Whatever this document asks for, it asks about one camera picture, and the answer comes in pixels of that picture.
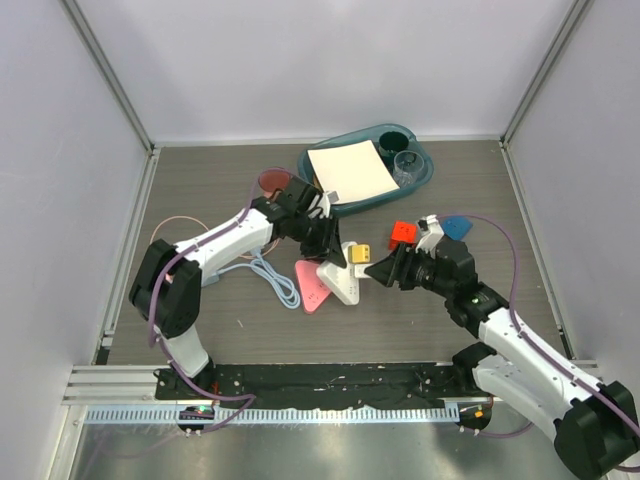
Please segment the white plug adapter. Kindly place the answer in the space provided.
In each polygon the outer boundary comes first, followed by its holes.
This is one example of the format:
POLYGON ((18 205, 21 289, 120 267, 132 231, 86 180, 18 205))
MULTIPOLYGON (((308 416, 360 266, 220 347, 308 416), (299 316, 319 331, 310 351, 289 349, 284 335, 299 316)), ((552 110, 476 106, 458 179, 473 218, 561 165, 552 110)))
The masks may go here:
POLYGON ((350 274, 357 280, 370 279, 371 276, 366 272, 370 264, 352 264, 350 266, 350 274))

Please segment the blue cube socket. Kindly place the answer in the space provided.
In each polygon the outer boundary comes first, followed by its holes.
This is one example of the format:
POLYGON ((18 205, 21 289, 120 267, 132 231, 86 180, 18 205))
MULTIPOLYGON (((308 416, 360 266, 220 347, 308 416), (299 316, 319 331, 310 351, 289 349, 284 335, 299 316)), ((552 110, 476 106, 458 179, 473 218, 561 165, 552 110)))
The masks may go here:
POLYGON ((473 228, 473 223, 465 216, 441 216, 439 222, 444 234, 456 241, 462 241, 473 228))

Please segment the yellow plug adapter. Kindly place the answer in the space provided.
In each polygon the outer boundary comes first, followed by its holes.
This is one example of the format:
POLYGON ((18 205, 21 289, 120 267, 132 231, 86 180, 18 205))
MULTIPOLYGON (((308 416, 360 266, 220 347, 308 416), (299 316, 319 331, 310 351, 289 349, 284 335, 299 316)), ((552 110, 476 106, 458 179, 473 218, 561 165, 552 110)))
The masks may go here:
POLYGON ((371 248, 368 244, 352 244, 348 246, 348 260, 352 264, 371 262, 371 248))

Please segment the red cube socket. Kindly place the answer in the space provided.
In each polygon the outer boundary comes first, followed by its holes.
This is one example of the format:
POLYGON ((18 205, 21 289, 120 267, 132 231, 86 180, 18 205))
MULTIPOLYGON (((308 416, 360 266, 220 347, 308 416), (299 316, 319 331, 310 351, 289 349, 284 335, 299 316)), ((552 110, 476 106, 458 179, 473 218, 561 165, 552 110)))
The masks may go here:
POLYGON ((414 245, 418 227, 414 223, 395 221, 389 237, 388 248, 393 251, 400 243, 414 245))

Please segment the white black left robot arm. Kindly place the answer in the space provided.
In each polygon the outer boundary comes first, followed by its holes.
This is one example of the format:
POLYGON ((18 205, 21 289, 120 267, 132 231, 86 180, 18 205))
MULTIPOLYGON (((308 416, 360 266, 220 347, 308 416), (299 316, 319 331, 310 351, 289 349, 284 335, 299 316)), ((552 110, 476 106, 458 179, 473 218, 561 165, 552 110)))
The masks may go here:
POLYGON ((284 238, 297 242, 305 259, 346 266, 331 212, 335 197, 292 177, 271 197, 251 196, 238 214, 204 234, 176 244, 159 239, 147 247, 129 301, 148 323, 150 345, 164 349, 187 396, 205 397, 215 377, 195 327, 205 281, 240 255, 284 238))

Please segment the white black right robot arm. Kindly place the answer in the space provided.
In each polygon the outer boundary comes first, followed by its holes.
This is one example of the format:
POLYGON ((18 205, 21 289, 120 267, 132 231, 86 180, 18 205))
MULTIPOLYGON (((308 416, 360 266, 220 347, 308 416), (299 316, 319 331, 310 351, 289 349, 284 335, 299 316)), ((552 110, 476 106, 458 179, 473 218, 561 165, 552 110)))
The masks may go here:
POLYGON ((602 383, 543 341, 499 293, 480 281, 465 243, 443 238, 430 251, 399 245, 366 274, 402 290, 444 298, 451 319, 477 343, 453 358, 457 391, 499 397, 539 428, 580 479, 599 479, 639 451, 631 392, 602 383))

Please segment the white triangular power strip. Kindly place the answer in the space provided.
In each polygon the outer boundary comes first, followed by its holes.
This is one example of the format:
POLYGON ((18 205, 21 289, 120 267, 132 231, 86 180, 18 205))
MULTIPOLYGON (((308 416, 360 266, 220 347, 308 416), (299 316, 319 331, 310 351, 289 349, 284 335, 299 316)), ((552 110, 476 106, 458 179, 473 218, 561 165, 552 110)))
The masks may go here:
POLYGON ((346 268, 339 268, 329 261, 324 261, 317 268, 318 277, 328 286, 331 292, 345 305, 354 306, 360 301, 359 282, 350 274, 352 263, 348 260, 348 246, 355 242, 343 242, 342 249, 347 260, 346 268))

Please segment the pink triangular power strip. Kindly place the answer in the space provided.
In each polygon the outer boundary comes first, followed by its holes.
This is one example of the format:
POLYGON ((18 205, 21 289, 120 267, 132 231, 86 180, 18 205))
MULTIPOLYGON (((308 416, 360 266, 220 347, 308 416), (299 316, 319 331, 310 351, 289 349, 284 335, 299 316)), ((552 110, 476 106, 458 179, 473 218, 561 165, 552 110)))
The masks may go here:
POLYGON ((313 314, 332 294, 328 286, 318 277, 318 267, 318 263, 308 260, 299 260, 295 263, 301 304, 307 314, 313 314))

